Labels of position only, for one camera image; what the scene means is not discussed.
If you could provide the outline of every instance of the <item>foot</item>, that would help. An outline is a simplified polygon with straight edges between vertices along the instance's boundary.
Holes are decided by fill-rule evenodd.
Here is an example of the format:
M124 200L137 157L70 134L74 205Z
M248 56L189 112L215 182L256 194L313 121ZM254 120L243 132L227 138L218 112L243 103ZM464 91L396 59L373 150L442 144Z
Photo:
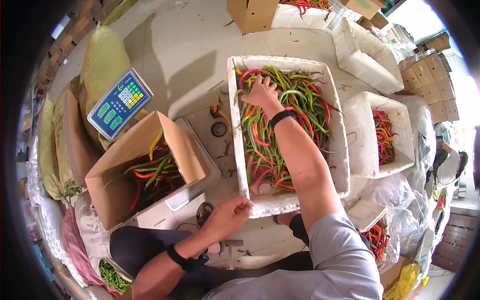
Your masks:
M276 217L277 221L285 226L290 226L290 222L292 221L293 217L298 215L300 211L294 211L291 213L281 214Z

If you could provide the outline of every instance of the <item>hand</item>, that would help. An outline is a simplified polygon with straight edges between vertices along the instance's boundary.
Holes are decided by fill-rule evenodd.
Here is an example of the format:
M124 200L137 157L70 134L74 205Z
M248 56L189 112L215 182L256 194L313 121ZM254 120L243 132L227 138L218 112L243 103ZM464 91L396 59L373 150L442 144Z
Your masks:
M252 91L248 95L242 95L241 100L254 106L263 107L264 104L277 101L278 93L276 92L276 84L270 85L270 77L266 77L262 83L263 77L259 74L255 79Z
M211 244L226 240L252 215L253 202L242 196L219 203L200 229Z

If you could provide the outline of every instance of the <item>sleeve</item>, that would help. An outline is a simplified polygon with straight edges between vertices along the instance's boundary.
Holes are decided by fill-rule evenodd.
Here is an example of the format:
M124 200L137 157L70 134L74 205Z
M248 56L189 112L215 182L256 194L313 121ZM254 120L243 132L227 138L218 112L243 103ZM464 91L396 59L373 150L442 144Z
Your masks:
M322 271L344 297L381 299L383 287L373 253L343 213L323 216L310 228L313 269Z

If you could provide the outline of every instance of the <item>wristwatch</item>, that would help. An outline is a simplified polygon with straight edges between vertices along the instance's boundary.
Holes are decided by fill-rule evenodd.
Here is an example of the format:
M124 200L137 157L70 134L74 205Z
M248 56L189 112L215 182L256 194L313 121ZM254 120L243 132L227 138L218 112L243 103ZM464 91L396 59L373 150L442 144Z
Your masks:
M177 253L175 250L175 245L171 244L167 247L167 254L170 258L176 262L179 266L181 266L182 270L185 272L190 272L199 266L204 265L210 258L206 253L200 254L197 259L189 258L185 259L180 254Z
M284 110L277 113L271 120L270 120L270 127L275 129L275 125L283 120L284 118L292 117L295 121L298 122L297 117L291 110Z

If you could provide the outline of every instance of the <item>yellow sack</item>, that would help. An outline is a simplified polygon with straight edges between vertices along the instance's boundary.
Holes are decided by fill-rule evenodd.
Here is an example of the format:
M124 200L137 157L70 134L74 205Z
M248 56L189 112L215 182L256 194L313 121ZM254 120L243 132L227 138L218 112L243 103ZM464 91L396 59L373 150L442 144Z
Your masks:
M384 300L404 300L412 290L419 271L418 264L407 264L404 266L398 281L384 294Z
M80 71L80 111L88 135L102 150L108 149L113 142L107 141L88 122L87 116L101 96L129 67L130 59L120 36L106 26L98 26L88 41L84 64Z
M42 171L43 183L49 195L55 199L63 198L63 190L60 185L59 166L57 161L57 150L55 147L55 132L52 123L53 104L50 96L47 95L43 105L42 124L40 128L40 169Z
M67 144L65 141L65 130L63 127L63 103L70 90L75 97L79 93L80 76L76 76L60 92L59 98L53 110L52 123L55 134L55 147L58 160L58 171L60 176L60 186L65 196L74 196L81 194L80 188L75 184L72 169L68 160Z

